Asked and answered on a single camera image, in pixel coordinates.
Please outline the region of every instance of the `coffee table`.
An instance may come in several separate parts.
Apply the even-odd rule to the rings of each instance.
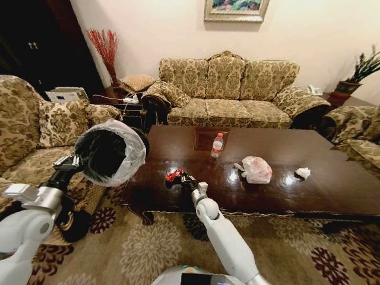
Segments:
[[[213,139],[224,134],[219,158],[210,156]],[[380,218],[380,181],[313,130],[153,126],[146,164],[125,184],[121,204],[154,221],[152,211],[193,213],[190,193],[167,189],[164,174],[182,168],[222,212],[236,214],[374,221]],[[272,167],[269,184],[248,184],[233,167],[259,156]],[[311,169],[307,180],[299,167]]]

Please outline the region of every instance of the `crumpled paper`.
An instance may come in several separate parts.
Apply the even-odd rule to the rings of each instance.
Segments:
[[[272,178],[272,168],[261,157],[247,156],[243,160],[243,167],[234,163],[234,167],[242,171],[242,177],[250,184],[268,184]]]
[[[310,176],[310,174],[311,174],[311,170],[308,167],[306,167],[306,168],[298,168],[296,170],[296,173],[299,176],[301,176],[302,178],[307,179]]]

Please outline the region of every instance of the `framed painting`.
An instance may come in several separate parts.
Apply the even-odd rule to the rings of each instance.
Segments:
[[[269,0],[205,0],[204,20],[261,23]]]

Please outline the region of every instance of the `floor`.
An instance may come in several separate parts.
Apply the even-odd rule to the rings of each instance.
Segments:
[[[41,246],[29,284],[148,285],[166,268],[197,265],[224,273],[204,226],[192,214],[155,213],[156,222],[117,206],[108,191],[90,232],[69,246]],[[375,225],[325,235],[322,220],[230,218],[272,284],[380,284],[380,229]]]

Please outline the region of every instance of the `wall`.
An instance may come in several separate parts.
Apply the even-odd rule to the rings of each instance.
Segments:
[[[71,0],[82,30],[119,36],[118,77],[157,77],[162,57],[207,58],[223,50],[248,59],[288,59],[301,66],[296,84],[332,91],[353,71],[354,57],[380,49],[378,0],[270,0],[262,24],[205,23],[204,0]],[[88,41],[103,84],[109,76]],[[355,97],[380,104],[380,72]]]

